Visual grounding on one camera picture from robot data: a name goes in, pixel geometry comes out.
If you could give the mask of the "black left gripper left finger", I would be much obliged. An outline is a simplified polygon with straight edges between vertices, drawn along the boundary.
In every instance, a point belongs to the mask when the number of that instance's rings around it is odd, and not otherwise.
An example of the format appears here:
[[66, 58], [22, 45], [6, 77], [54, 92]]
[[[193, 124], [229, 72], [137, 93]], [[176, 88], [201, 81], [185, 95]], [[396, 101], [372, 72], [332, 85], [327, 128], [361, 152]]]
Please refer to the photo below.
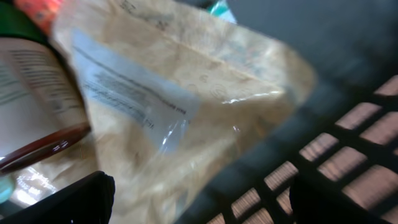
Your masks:
[[108, 224], [115, 181], [96, 171], [57, 193], [1, 220], [2, 224]]

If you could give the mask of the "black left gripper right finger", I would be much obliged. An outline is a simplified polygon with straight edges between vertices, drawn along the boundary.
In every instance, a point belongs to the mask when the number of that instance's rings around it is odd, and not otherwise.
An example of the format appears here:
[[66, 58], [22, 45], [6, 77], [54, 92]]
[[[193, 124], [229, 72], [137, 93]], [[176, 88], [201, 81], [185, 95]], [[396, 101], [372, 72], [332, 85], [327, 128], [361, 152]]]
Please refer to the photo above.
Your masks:
[[303, 224], [390, 224], [365, 209], [323, 193], [300, 176], [290, 186], [290, 205], [297, 223]]

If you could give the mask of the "teal tissue pack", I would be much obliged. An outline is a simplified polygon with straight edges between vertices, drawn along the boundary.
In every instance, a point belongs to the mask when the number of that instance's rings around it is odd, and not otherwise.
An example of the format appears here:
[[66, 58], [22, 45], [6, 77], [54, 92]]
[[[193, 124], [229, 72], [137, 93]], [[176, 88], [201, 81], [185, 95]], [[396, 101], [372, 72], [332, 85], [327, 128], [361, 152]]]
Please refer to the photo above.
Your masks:
[[231, 23], [236, 23], [236, 18], [230, 10], [227, 0], [218, 0], [211, 3], [206, 9], [211, 15]]

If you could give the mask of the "beige paper pouch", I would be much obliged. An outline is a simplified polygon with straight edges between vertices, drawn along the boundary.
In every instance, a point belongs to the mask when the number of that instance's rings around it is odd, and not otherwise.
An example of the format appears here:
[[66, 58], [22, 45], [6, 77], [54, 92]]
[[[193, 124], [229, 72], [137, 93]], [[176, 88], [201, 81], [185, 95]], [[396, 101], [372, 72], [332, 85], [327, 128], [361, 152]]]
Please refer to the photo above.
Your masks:
[[64, 1], [52, 45], [91, 133], [17, 173], [12, 201], [45, 205], [102, 170], [111, 223], [172, 223], [222, 168], [283, 123], [315, 75], [284, 43], [175, 1]]

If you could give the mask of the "orange tissue pack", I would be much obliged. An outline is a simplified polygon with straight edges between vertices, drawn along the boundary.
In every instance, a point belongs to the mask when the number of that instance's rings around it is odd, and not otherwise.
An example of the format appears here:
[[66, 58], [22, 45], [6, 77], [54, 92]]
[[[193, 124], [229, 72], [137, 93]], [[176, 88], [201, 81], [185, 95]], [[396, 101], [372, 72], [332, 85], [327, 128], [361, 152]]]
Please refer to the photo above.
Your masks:
[[52, 24], [64, 0], [14, 0], [17, 8], [23, 11], [45, 34], [52, 31]]

